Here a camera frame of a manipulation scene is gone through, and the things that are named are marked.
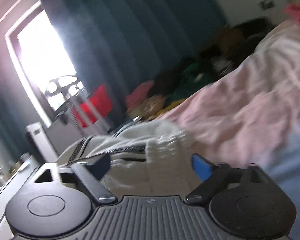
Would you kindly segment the white hooded sweatshirt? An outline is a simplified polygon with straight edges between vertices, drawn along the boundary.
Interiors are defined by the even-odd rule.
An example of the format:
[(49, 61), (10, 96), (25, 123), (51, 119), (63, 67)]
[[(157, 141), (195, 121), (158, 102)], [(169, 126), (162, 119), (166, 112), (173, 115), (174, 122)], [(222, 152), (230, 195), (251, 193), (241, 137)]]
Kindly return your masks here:
[(114, 135), (92, 135), (70, 145), (57, 159), (60, 167), (92, 163), (109, 155), (110, 170), (101, 183), (117, 198), (135, 196), (185, 197), (200, 179), (191, 165), (193, 140), (166, 120), (141, 122)]

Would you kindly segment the pile of assorted clothes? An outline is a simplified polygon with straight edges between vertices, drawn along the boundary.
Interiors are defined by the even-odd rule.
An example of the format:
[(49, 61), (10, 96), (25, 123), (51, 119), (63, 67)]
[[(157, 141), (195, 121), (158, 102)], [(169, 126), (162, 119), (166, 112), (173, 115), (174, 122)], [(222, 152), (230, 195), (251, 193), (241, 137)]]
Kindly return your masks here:
[(235, 70), (275, 25), (266, 17), (224, 27), (196, 56), (140, 84), (126, 97), (126, 115), (153, 120)]

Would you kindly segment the white desk with drawers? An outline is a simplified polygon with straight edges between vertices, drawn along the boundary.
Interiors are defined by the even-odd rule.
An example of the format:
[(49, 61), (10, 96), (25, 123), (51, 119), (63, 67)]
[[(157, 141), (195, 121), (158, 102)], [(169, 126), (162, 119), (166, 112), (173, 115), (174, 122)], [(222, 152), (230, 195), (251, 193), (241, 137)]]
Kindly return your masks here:
[(5, 207), (25, 182), (36, 172), (38, 167), (38, 161), (35, 157), (30, 156), (0, 190), (0, 239), (13, 238), (13, 233), (5, 218)]

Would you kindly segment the white floor heater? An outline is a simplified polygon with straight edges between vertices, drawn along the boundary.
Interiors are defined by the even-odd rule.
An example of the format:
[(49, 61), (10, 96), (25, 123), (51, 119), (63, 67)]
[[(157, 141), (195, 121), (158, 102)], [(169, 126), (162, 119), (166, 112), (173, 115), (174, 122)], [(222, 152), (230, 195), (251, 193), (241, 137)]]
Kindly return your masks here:
[(40, 152), (41, 156), (46, 163), (55, 163), (58, 159), (58, 154), (47, 137), (42, 124), (39, 122), (26, 126), (26, 130), (29, 133), (32, 141), (36, 145), (36, 148)]

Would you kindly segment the pastel pink quilted blanket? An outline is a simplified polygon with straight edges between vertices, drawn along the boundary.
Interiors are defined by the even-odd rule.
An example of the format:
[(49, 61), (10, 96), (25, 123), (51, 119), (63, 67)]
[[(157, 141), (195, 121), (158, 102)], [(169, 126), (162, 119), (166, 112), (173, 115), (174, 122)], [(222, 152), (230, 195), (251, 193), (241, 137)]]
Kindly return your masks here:
[(165, 113), (192, 150), (235, 167), (267, 164), (300, 122), (300, 24), (272, 30), (240, 66)]

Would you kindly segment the silver tripod stand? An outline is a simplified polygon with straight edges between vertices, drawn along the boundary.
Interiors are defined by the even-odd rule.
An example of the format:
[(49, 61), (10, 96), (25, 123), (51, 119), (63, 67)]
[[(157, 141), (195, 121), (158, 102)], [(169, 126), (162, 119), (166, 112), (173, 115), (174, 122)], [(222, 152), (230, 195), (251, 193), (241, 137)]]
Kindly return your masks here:
[(72, 109), (76, 110), (76, 113), (86, 125), (86, 128), (89, 128), (94, 133), (101, 134), (101, 130), (93, 124), (80, 105), (80, 103), (84, 102), (88, 105), (90, 102), (83, 95), (82, 90), (78, 86), (79, 83), (80, 80), (76, 75), (65, 75), (52, 79), (49, 81), (48, 88), (44, 92), (44, 95), (49, 98), (61, 93), (65, 102), (69, 104)]

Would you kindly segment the red cloth on stand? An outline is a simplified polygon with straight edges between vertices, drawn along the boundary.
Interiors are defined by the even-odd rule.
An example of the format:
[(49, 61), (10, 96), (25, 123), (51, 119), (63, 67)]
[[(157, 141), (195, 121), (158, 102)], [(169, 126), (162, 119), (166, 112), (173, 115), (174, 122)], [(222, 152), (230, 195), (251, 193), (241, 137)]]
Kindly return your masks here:
[[(100, 85), (91, 94), (86, 94), (83, 87), (79, 88), (82, 90), (83, 95), (89, 100), (87, 105), (85, 102), (80, 103), (81, 107), (84, 109), (85, 113), (89, 116), (93, 124), (104, 131), (110, 129), (110, 124), (106, 121), (107, 115), (113, 109), (113, 104), (108, 96), (107, 89), (105, 85)], [(73, 110), (76, 120), (82, 128), (86, 128), (83, 120), (78, 116), (76, 110)]]

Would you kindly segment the dark teal curtain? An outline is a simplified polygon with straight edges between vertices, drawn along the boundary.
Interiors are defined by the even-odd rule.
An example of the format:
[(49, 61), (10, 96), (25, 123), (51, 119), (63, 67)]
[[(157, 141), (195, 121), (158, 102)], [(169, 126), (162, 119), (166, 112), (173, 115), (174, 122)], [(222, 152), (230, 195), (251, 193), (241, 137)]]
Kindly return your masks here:
[(41, 0), (87, 90), (105, 85), (111, 124), (125, 121), (125, 98), (175, 67), (226, 26), (216, 0)]

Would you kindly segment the pink garment on bed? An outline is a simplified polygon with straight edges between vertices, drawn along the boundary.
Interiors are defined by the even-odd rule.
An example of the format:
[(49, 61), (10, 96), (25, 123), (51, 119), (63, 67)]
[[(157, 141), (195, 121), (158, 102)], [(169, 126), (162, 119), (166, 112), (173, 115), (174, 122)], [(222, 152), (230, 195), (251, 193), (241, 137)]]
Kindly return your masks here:
[(300, 5), (296, 3), (290, 3), (285, 8), (285, 13), (289, 15), (293, 20), (300, 24)]

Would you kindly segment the wall power socket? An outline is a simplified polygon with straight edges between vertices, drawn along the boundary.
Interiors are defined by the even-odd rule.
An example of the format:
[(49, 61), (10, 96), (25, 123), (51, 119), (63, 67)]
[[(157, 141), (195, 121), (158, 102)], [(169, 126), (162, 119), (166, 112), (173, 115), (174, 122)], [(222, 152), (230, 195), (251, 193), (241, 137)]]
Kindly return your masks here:
[(274, 0), (263, 0), (260, 1), (258, 4), (262, 10), (268, 10), (275, 7)]

